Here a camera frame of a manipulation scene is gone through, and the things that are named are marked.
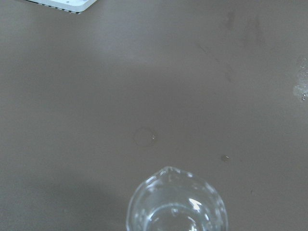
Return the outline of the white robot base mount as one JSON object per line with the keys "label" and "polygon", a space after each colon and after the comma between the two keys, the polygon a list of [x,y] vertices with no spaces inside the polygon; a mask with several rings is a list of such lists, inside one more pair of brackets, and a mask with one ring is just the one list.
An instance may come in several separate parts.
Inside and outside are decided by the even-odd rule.
{"label": "white robot base mount", "polygon": [[94,4],[96,0],[31,0],[30,2],[68,12],[80,13]]}

